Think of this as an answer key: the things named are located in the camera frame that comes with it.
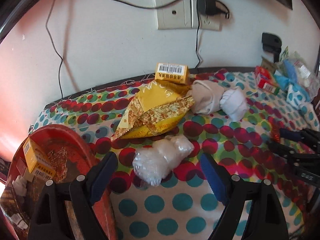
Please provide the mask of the red foil candy wrapper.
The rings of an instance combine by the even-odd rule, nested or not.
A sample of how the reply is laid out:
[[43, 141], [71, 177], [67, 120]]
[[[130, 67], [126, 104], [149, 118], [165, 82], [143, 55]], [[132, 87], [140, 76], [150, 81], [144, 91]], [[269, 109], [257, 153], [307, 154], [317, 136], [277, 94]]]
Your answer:
[[270, 138], [272, 141], [277, 143], [280, 143], [281, 141], [280, 128], [275, 124], [271, 124]]

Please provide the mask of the brown snack packet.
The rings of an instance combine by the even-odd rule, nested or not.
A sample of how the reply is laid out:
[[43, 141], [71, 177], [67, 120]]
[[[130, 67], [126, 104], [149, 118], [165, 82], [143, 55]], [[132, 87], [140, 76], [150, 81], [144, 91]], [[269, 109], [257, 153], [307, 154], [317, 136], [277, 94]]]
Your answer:
[[8, 184], [1, 195], [1, 209], [15, 229], [28, 232], [30, 218], [23, 211], [12, 184]]

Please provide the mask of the tall yellow medicine box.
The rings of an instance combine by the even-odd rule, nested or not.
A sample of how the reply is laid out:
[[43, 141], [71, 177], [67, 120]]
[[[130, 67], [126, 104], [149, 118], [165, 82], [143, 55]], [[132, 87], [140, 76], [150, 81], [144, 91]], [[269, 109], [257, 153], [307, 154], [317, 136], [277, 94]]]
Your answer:
[[54, 178], [56, 171], [52, 167], [48, 156], [30, 137], [26, 139], [23, 145], [23, 153], [30, 174], [44, 181]]

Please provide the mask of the white sock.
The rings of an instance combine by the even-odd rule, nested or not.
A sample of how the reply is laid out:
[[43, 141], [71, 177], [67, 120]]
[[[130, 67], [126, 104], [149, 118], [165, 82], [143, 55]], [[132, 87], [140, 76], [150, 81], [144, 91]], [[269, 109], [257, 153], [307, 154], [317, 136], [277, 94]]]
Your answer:
[[240, 88], [225, 91], [220, 100], [220, 108], [234, 122], [243, 119], [248, 111], [248, 105]]

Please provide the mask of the beige sock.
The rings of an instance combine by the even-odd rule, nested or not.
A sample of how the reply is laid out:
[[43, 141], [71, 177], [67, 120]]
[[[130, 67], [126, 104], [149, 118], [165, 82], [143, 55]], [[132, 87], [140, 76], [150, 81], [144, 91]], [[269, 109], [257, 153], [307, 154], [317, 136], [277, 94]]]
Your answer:
[[194, 114], [210, 115], [221, 110], [220, 100], [227, 89], [210, 80], [196, 80], [187, 95], [191, 95], [195, 103], [191, 107]]

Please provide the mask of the white cotton bag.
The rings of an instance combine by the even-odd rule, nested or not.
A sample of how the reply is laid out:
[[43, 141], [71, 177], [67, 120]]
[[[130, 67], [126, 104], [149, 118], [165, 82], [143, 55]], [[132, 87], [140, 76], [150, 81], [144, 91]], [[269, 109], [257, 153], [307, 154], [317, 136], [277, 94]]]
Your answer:
[[153, 142], [151, 147], [136, 149], [133, 170], [147, 184], [158, 186], [194, 149], [193, 143], [184, 135], [167, 135]]

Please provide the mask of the clear bag with blue items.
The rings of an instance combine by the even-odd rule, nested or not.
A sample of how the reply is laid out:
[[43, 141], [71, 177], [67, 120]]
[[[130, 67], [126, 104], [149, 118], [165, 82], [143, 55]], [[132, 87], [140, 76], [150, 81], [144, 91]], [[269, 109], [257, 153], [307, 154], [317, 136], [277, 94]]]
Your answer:
[[276, 63], [277, 70], [274, 79], [283, 91], [288, 91], [289, 85], [302, 92], [307, 102], [311, 102], [318, 94], [319, 78], [305, 64], [304, 59], [296, 52], [290, 52], [287, 46]]

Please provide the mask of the red round tray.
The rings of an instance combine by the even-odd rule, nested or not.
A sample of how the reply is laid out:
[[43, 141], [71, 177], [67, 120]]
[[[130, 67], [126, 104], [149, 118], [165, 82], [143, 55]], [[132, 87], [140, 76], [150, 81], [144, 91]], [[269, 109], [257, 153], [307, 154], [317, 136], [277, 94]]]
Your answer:
[[[91, 167], [99, 163], [93, 156], [92, 149], [78, 133], [62, 125], [47, 125], [37, 129], [29, 135], [46, 154], [54, 166], [57, 183], [71, 182], [80, 174], [86, 175]], [[27, 195], [23, 204], [16, 207], [24, 221], [33, 214], [33, 209], [39, 199], [44, 181], [34, 177], [27, 183]], [[106, 189], [101, 199], [93, 205], [93, 211], [109, 239], [117, 239], [116, 223], [110, 201], [110, 193]]]

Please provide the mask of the brown cardboard tag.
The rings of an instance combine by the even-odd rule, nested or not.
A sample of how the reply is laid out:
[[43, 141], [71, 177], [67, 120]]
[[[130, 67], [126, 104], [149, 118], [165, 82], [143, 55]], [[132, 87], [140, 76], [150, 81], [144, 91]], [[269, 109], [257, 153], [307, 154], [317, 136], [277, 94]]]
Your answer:
[[277, 65], [273, 62], [270, 62], [268, 59], [265, 57], [261, 57], [261, 67], [265, 68], [268, 70], [271, 74], [274, 74], [276, 70], [278, 69]]

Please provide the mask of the small yellow medicine box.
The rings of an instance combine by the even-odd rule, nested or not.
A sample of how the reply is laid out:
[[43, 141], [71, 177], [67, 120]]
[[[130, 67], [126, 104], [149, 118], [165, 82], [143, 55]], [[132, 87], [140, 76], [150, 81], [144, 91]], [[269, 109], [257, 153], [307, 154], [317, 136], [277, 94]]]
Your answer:
[[188, 85], [189, 68], [182, 64], [158, 63], [155, 71], [155, 80]]

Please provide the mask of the golden snack bag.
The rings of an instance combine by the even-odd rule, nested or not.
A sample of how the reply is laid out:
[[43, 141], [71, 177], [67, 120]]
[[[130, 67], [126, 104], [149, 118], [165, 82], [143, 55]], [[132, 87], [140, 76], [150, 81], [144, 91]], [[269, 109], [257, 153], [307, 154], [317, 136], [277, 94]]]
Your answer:
[[194, 105], [190, 85], [153, 80], [128, 104], [111, 141], [153, 137], [174, 129]]

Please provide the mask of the black power adapter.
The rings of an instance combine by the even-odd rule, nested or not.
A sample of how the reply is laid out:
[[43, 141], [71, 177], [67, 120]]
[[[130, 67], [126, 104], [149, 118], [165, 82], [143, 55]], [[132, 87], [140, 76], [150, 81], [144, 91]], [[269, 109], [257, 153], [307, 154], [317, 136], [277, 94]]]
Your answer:
[[197, 0], [197, 10], [201, 15], [214, 16], [216, 14], [216, 0]]

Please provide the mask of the black clamp mount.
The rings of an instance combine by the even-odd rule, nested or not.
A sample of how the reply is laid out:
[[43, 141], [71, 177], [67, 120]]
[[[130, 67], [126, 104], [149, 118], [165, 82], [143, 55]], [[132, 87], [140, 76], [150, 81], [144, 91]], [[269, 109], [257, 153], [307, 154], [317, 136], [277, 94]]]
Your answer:
[[262, 33], [261, 42], [265, 52], [273, 54], [274, 63], [279, 62], [282, 40], [279, 36], [271, 33]]

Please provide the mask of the white wall power socket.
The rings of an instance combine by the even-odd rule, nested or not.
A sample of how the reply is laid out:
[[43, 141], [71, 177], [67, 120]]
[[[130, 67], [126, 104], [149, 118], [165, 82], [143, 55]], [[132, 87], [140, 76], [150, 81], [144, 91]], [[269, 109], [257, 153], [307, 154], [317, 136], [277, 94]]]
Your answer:
[[[204, 16], [199, 14], [200, 28], [203, 30], [220, 31], [221, 16]], [[191, 0], [191, 27], [197, 29], [199, 26], [197, 20], [196, 0]]]

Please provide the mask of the white wall switch plate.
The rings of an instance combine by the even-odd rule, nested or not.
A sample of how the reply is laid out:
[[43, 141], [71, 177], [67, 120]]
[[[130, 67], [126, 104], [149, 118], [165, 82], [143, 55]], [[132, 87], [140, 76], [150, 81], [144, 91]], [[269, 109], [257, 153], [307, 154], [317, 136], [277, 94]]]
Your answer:
[[156, 10], [158, 30], [191, 29], [191, 0], [181, 0]]

